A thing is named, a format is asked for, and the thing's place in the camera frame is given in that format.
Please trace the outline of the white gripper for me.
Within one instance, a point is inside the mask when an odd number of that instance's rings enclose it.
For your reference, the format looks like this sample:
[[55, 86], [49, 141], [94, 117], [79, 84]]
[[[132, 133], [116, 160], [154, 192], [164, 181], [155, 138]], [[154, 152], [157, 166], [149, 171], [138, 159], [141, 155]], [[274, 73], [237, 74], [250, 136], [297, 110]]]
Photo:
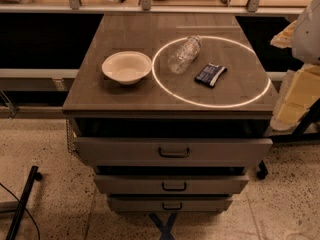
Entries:
[[288, 70], [273, 110], [271, 127], [287, 131], [296, 126], [320, 98], [320, 0], [312, 0], [297, 21], [275, 35], [270, 44], [291, 48], [294, 58], [304, 63], [298, 71]]

